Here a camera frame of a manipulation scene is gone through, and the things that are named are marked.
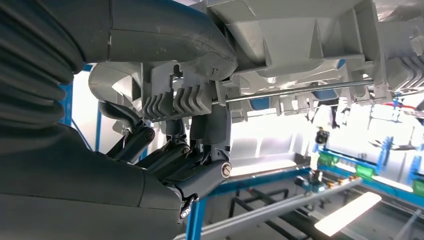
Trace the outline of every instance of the machine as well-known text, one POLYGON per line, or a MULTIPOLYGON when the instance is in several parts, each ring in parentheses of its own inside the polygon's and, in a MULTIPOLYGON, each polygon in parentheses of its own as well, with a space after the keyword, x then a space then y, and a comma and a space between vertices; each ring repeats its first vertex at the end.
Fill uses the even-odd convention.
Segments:
POLYGON ((230 177, 246 112, 386 101, 424 80, 423 24, 378 22, 371 0, 14 0, 0 16, 2 239, 172 239, 230 177), (105 154, 57 123, 59 85, 85 64, 123 133, 105 154), (137 161, 147 121, 167 144, 137 161))

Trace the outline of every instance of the gray robot arm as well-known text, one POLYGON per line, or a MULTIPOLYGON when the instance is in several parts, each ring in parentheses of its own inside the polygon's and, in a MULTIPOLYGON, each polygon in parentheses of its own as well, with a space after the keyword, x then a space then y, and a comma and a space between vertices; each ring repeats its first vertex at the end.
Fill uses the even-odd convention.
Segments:
MULTIPOLYGON (((0 30, 0 238, 172 239, 190 203, 225 179, 228 158, 213 146, 227 141, 199 136, 212 146, 205 156, 174 137, 150 162, 128 164, 152 131, 105 102, 104 113, 115 110, 134 131, 107 155, 91 152, 57 123, 58 84, 105 61, 178 61, 223 80, 237 64, 219 29, 170 0, 14 0, 0 2, 0 30)), ((209 118, 231 122, 216 108, 209 118)))

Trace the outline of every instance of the wall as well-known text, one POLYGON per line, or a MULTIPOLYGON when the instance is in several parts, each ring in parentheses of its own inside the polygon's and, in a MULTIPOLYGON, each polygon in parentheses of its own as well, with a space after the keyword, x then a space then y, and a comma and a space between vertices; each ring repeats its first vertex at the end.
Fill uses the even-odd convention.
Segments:
MULTIPOLYGON (((82 71, 74 76, 72 95, 72 119, 87 139, 90 147, 96 149, 96 131, 98 117, 98 100, 89 88, 89 75, 82 71)), ((107 153, 122 137, 112 130, 115 120, 101 117, 99 152, 107 153)))

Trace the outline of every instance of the fluorescent light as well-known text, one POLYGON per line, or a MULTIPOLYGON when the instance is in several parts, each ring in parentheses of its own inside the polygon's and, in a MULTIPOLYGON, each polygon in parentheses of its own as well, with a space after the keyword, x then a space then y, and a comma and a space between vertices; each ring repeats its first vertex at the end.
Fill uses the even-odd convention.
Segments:
POLYGON ((259 172, 271 171, 296 166, 291 160, 271 161, 265 163, 257 163, 247 166, 237 166, 231 169, 231 176, 240 176, 246 174, 254 174, 259 172))
POLYGON ((332 214, 324 217, 315 224, 315 228, 331 237, 381 201, 381 199, 381 196, 372 192, 367 192, 339 208, 332 214))
POLYGON ((255 158, 259 158, 259 154, 261 153, 261 145, 262 145, 262 138, 259 138, 256 142, 256 151, 254 152, 255 158))
POLYGON ((338 167, 339 169, 343 169, 343 170, 349 171, 351 173, 357 172, 356 168, 354 168, 353 166, 349 166, 349 165, 343 164, 341 162, 336 163, 335 166, 338 167))
POLYGON ((384 178, 384 177, 382 177, 382 176, 372 176, 372 179, 374 179, 374 180, 376 180, 376 181, 379 181, 379 182, 381 182, 381 183, 384 183, 384 184, 390 185, 390 186, 392 186, 392 187, 395 187, 395 188, 401 189, 401 190, 406 191, 406 192, 410 192, 410 193, 412 193, 412 192, 414 191, 414 190, 412 189, 412 187, 410 187, 410 186, 408 186, 408 185, 404 185, 404 184, 402 184, 402 183, 399 183, 399 182, 397 182, 397 181, 393 181, 393 180, 390 180, 390 179, 384 178))

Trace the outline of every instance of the gray plastic part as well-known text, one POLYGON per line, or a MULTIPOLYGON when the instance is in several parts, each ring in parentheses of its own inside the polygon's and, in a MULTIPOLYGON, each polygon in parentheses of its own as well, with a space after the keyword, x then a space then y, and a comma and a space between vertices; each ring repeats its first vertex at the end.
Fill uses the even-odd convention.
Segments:
POLYGON ((222 175, 222 166, 226 163, 229 162, 226 160, 214 161, 195 176, 174 184, 181 190, 184 198, 193 194, 203 198, 225 181, 226 178, 222 175))
POLYGON ((417 81, 413 82, 409 88, 415 88, 420 87, 422 83, 424 83, 424 64, 421 62, 420 57, 418 56, 412 56, 410 57, 410 60, 417 68, 419 68, 419 71, 421 73, 421 78, 419 78, 417 81))
POLYGON ((100 101, 121 104, 116 94, 125 96, 130 102, 140 97, 142 86, 141 63, 135 62, 101 62, 97 63, 88 77, 88 86, 100 101))
POLYGON ((183 73, 183 78, 173 78, 177 67, 174 62, 161 64, 152 69, 152 98, 143 108, 147 113, 144 116, 146 119, 160 122, 211 113, 212 89, 208 84, 209 77, 199 75, 184 66, 187 65, 181 64, 179 69, 183 73))
POLYGON ((387 60, 387 69, 390 71, 387 78, 388 85, 394 91, 414 78, 412 69, 407 67, 399 57, 387 60))
POLYGON ((133 128, 140 122, 141 118, 126 106, 112 102, 99 102, 98 109, 104 116, 122 122, 125 128, 133 128))
POLYGON ((231 132, 231 113, 228 106, 212 105, 212 113, 191 118, 190 139, 212 145, 224 142, 231 132))
POLYGON ((405 64, 407 68, 412 70, 412 73, 413 73, 412 79, 410 81, 405 81, 405 83, 403 83, 400 86, 400 88, 404 88, 404 87, 409 88, 411 85, 413 85, 415 82, 421 79, 421 77, 423 76, 423 73, 415 64, 411 62, 409 57, 401 57, 400 59, 402 60, 403 64, 405 64))

